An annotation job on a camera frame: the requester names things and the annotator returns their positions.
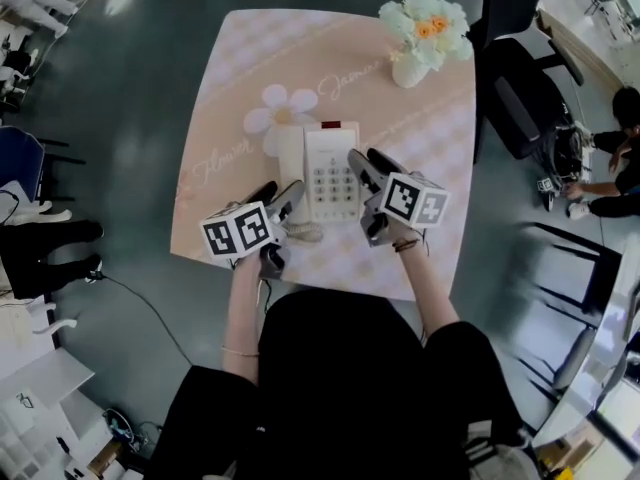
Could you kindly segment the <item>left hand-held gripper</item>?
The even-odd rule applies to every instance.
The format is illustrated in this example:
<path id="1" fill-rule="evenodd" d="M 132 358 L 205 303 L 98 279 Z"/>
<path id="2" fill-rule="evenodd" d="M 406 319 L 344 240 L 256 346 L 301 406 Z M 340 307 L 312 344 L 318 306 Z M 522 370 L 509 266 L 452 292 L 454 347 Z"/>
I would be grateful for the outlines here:
<path id="1" fill-rule="evenodd" d="M 229 206 L 200 221 L 214 265 L 235 268 L 241 260 L 258 253 L 263 274 L 284 272 L 290 256 L 285 246 L 287 233 L 265 207 L 272 202 L 273 214 L 292 214 L 305 196 L 305 183 L 295 180 L 275 198 L 277 193 L 277 183 L 269 181 L 242 200 L 242 205 Z"/>

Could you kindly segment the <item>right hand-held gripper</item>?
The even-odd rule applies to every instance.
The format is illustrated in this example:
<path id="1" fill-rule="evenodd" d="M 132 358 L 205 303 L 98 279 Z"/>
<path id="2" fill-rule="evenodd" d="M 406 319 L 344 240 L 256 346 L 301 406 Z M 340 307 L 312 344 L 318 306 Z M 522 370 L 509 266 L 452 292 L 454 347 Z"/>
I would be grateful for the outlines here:
<path id="1" fill-rule="evenodd" d="M 360 220 L 371 247 L 390 242 L 387 229 L 392 220 L 419 232 L 442 224 L 451 197 L 449 191 L 418 172 L 409 173 L 376 148 L 369 148 L 367 157 L 350 149 L 347 161 L 358 183 L 371 193 Z"/>

